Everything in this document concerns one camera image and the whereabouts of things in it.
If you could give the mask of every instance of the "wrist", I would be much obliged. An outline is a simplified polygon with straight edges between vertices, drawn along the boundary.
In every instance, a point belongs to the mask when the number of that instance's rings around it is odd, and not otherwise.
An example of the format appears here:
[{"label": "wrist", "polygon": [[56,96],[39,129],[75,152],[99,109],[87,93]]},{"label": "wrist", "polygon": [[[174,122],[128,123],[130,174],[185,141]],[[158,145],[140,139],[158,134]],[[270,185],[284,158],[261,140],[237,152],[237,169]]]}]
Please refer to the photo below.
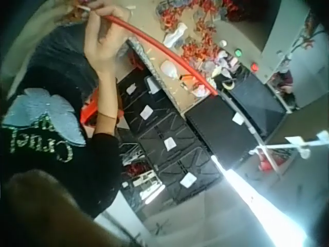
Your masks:
[{"label": "wrist", "polygon": [[109,63],[105,69],[96,71],[96,74],[100,80],[108,80],[115,77],[115,62]]}]

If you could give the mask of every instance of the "white paper label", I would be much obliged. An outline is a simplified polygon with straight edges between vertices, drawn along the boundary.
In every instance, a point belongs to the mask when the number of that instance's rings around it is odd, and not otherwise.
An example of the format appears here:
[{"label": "white paper label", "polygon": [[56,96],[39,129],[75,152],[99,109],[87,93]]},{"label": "white paper label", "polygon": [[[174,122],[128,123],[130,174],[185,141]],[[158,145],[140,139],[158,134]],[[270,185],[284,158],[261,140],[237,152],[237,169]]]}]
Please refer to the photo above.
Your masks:
[{"label": "white paper label", "polygon": [[132,85],[130,85],[130,87],[128,87],[127,89],[126,89],[126,92],[127,92],[127,94],[132,94],[134,91],[136,90],[136,85],[135,84],[132,84]]},{"label": "white paper label", "polygon": [[294,144],[296,146],[305,145],[304,139],[300,136],[290,136],[290,137],[286,137],[286,139],[288,142],[290,142],[291,144]]},{"label": "white paper label", "polygon": [[238,112],[234,115],[232,121],[236,122],[238,125],[242,125],[245,122],[243,117]]},{"label": "white paper label", "polygon": [[172,137],[169,137],[168,139],[164,140],[164,145],[167,148],[167,151],[173,149],[174,147],[177,146],[176,142]]},{"label": "white paper label", "polygon": [[144,108],[144,110],[140,113],[140,116],[146,120],[149,118],[149,116],[153,113],[153,110],[151,107],[149,107],[148,105],[146,105],[146,107]]},{"label": "white paper label", "polygon": [[123,183],[122,183],[122,187],[123,187],[123,188],[126,188],[126,187],[128,187],[128,186],[129,186],[129,184],[128,184],[127,182],[123,182]]},{"label": "white paper label", "polygon": [[190,188],[195,181],[196,181],[196,176],[194,176],[192,173],[189,172],[179,183],[185,188]]}]

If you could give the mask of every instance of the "red button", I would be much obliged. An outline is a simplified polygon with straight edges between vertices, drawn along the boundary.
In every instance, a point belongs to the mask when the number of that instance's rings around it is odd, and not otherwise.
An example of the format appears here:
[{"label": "red button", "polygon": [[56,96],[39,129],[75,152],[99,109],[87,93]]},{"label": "red button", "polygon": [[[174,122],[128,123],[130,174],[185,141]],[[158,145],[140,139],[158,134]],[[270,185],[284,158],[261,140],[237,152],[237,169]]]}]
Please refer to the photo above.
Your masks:
[{"label": "red button", "polygon": [[252,65],[251,65],[251,71],[253,71],[253,72],[257,72],[258,71],[258,65],[256,64],[256,63],[253,63]]}]

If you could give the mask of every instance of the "sleeve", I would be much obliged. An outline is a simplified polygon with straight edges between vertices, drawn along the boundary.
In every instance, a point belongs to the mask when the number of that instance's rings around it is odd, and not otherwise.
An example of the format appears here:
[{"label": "sleeve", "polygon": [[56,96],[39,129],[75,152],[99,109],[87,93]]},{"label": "sleeve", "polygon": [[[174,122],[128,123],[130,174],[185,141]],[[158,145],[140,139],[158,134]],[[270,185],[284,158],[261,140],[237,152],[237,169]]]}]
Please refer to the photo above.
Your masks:
[{"label": "sleeve", "polygon": [[98,204],[96,212],[92,213],[95,217],[108,208],[117,196],[123,165],[119,141],[114,136],[105,133],[95,134],[89,145],[94,158],[92,185]]}]

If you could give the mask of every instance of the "red tube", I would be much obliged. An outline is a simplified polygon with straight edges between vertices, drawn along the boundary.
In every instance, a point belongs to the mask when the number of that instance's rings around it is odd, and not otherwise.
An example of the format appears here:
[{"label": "red tube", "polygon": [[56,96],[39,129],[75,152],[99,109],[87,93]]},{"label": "red tube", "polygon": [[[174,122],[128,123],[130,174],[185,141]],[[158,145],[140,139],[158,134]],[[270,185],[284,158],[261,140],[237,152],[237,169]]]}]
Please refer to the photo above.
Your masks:
[{"label": "red tube", "polygon": [[175,54],[174,52],[172,52],[171,50],[169,50],[167,47],[165,47],[164,45],[162,45],[159,41],[157,41],[156,39],[148,36],[146,33],[144,33],[143,31],[139,30],[138,28],[130,25],[129,23],[115,17],[112,15],[107,15],[105,16],[106,19],[108,19],[109,21],[129,30],[130,32],[134,33],[135,35],[141,37],[142,39],[146,40],[147,42],[149,42],[150,44],[154,45],[155,47],[157,47],[159,50],[161,50],[162,52],[164,52],[165,54],[167,54],[171,59],[175,60],[180,66],[182,66],[184,69],[186,69],[190,74],[194,75],[196,80],[201,82],[209,91],[212,95],[218,95],[218,92],[216,91],[216,89],[214,89],[212,87],[212,85],[210,85],[208,83],[208,81],[202,76],[200,75],[195,69],[193,69],[186,61],[184,61],[180,56],[178,56],[177,54]]}]

